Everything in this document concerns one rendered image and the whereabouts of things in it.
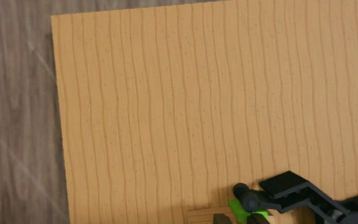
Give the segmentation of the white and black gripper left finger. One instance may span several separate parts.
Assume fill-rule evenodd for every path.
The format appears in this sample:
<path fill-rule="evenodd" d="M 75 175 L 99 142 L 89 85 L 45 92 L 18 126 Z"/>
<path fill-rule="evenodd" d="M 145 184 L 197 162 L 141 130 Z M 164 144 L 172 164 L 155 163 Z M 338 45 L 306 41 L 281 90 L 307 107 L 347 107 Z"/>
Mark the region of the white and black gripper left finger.
<path fill-rule="evenodd" d="M 225 216 L 224 213 L 214 214 L 213 224 L 232 224 L 229 216 Z"/>

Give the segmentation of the small light wooden block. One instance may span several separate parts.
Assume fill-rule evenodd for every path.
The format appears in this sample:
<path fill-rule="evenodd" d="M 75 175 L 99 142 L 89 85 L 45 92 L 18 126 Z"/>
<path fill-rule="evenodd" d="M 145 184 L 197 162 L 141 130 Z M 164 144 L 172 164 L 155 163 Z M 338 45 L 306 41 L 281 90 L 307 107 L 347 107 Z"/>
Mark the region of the small light wooden block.
<path fill-rule="evenodd" d="M 271 224 L 275 224 L 274 215 L 265 209 L 268 214 L 268 221 Z M 247 224 L 247 222 L 239 222 L 230 207 L 219 207 L 210 209 L 200 209 L 187 211 L 188 224 L 213 224 L 214 213 L 224 213 L 225 216 L 229 216 L 232 224 Z"/>

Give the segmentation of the tan wooden bench board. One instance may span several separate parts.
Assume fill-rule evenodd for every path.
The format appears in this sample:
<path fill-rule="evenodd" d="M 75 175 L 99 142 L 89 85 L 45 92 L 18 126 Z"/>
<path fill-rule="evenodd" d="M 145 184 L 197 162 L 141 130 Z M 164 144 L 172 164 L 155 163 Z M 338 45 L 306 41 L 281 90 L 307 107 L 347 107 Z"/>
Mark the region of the tan wooden bench board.
<path fill-rule="evenodd" d="M 70 224 L 188 224 L 288 171 L 358 196 L 358 0 L 51 16 Z"/>

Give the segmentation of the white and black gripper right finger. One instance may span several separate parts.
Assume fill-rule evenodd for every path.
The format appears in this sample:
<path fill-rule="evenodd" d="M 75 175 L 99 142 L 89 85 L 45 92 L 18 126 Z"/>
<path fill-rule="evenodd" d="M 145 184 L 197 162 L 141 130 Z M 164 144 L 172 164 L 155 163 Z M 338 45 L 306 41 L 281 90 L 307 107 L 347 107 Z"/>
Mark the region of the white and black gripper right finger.
<path fill-rule="evenodd" d="M 271 224 L 262 213 L 251 213 L 247 216 L 247 224 Z"/>

